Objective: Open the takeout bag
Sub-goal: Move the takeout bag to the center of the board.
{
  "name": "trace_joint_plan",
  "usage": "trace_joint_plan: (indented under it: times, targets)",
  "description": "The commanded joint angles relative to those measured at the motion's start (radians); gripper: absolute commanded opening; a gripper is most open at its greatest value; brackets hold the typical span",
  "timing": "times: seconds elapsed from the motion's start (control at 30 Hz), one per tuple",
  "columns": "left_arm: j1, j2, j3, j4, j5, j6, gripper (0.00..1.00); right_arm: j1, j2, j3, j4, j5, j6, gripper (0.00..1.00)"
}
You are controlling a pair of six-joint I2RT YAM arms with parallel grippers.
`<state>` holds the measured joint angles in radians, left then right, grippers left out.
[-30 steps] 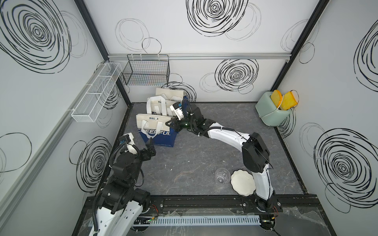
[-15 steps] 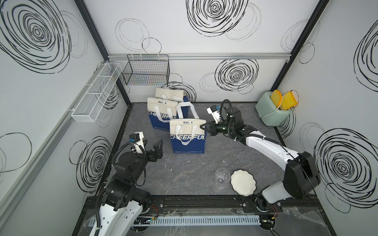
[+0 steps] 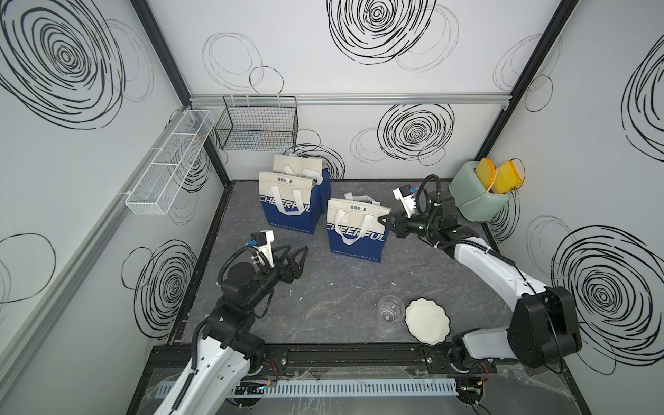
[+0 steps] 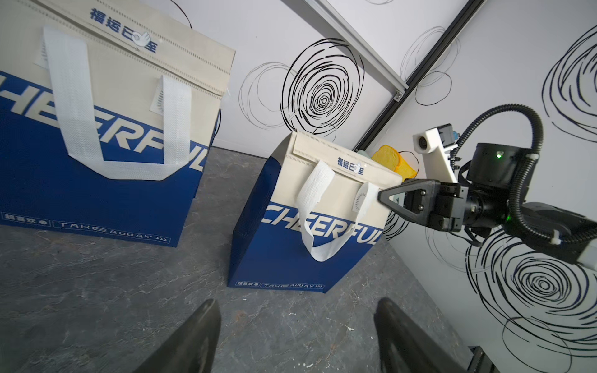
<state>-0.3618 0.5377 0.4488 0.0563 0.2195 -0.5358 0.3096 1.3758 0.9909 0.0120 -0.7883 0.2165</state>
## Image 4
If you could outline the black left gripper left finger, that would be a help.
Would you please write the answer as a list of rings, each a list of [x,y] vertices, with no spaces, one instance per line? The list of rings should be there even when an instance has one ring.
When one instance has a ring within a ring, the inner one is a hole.
[[[135,371],[210,372],[221,323],[219,303],[214,299],[206,300]]]

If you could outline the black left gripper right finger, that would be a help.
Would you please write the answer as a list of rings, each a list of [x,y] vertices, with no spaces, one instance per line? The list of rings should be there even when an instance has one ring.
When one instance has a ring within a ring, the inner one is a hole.
[[[374,314],[382,372],[465,372],[390,298]]]

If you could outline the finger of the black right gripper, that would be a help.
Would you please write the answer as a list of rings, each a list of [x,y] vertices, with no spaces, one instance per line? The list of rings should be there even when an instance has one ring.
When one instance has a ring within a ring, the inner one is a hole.
[[[403,219],[429,219],[441,183],[438,180],[407,180],[378,193],[378,202]]]

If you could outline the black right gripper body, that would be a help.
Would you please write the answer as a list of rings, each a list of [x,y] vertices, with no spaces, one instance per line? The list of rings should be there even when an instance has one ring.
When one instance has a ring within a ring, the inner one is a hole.
[[[469,187],[440,182],[434,210],[429,219],[407,219],[441,232],[460,232],[480,216],[480,199]]]

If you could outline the blue cream takeout bag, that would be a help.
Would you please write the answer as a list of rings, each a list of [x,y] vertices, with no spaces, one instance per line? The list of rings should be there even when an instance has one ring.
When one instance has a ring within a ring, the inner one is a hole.
[[[235,52],[139,1],[1,4],[1,222],[175,247]]]
[[[267,159],[233,231],[231,288],[328,292],[382,237],[380,191],[402,177],[294,132]]]

